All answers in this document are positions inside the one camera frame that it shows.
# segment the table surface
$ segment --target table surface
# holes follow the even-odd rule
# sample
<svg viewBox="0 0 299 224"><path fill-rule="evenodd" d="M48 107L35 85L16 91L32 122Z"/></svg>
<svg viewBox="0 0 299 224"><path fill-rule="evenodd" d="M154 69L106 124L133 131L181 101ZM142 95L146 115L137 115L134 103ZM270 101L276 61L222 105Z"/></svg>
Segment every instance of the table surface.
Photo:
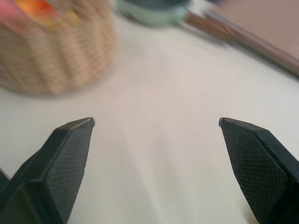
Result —
<svg viewBox="0 0 299 224"><path fill-rule="evenodd" d="M254 224L220 117L272 131L299 158L299 78L177 27L116 17L119 56L97 84L59 98L0 89L0 165L9 176L53 129L94 116L69 224Z"/></svg>

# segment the brown wooden rod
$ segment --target brown wooden rod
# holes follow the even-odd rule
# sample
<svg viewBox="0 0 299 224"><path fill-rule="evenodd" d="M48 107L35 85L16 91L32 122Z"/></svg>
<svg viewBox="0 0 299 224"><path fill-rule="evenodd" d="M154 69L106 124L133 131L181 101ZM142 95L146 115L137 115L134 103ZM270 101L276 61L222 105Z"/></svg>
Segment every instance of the brown wooden rod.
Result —
<svg viewBox="0 0 299 224"><path fill-rule="evenodd" d="M211 19L206 19L199 15L189 12L185 22L209 35L222 39L224 41L234 41L234 33L224 25L221 25Z"/></svg>

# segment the wicker basket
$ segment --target wicker basket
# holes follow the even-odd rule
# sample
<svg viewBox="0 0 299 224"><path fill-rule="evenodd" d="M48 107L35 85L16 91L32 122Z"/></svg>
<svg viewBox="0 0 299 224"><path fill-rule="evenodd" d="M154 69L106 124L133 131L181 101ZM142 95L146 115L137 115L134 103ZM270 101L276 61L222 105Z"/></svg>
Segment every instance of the wicker basket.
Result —
<svg viewBox="0 0 299 224"><path fill-rule="evenodd" d="M1 24L0 85L21 93L49 95L98 79L114 61L116 51L108 0L100 3L103 7L98 3L99 10L89 18L56 30L25 21L27 32L20 33Z"/></svg>

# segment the white tabletop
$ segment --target white tabletop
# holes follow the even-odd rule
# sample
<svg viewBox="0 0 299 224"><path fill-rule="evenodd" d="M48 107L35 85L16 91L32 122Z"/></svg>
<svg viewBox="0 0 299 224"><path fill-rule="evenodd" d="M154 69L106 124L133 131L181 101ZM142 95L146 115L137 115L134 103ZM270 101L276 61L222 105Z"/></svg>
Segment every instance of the white tabletop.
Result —
<svg viewBox="0 0 299 224"><path fill-rule="evenodd" d="M104 80L61 98L0 89L0 166L10 176L53 129L94 116L69 224L253 224L220 117L265 127L299 158L299 79L176 27L116 18Z"/></svg>

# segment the mint green dish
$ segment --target mint green dish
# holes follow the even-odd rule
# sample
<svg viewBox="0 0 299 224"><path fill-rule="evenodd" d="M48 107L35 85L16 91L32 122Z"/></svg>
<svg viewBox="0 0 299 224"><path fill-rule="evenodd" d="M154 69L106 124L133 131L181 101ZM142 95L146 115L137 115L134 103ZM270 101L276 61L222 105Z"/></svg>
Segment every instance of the mint green dish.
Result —
<svg viewBox="0 0 299 224"><path fill-rule="evenodd" d="M161 27L171 23L183 22L187 15L189 1L185 4L158 9L142 7L127 0L118 0L117 3L119 11L124 15L131 16L150 27Z"/></svg>

